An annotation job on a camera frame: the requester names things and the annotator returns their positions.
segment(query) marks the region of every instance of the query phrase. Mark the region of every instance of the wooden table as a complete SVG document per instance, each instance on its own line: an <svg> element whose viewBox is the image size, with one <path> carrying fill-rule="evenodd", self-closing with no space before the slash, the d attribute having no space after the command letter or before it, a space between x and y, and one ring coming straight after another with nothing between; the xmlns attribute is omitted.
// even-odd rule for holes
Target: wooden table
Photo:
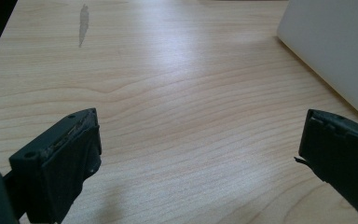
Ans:
<svg viewBox="0 0 358 224"><path fill-rule="evenodd" d="M277 38L286 5L19 0L0 40L0 172L95 106L103 165L64 223L358 223L293 160L309 108L358 113Z"/></svg>

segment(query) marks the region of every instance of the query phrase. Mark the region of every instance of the wood grain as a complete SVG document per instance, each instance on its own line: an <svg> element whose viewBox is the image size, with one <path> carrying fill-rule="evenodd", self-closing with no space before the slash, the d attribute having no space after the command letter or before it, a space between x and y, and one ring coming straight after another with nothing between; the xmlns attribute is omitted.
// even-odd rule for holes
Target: wood grain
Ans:
<svg viewBox="0 0 358 224"><path fill-rule="evenodd" d="M293 160L309 108L358 113L276 37L286 4L19 0L0 40L0 172L95 106L103 165L64 223L358 223Z"/></svg>

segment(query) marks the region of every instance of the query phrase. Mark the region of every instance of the light wooden surface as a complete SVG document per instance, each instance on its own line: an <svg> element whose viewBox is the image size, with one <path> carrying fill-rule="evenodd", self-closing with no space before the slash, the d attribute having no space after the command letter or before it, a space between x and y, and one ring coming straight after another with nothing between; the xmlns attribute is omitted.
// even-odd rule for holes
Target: light wooden surface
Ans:
<svg viewBox="0 0 358 224"><path fill-rule="evenodd" d="M309 108L358 113L276 37L286 4L19 0L0 40L0 172L95 106L103 165L64 223L358 223L293 160Z"/></svg>

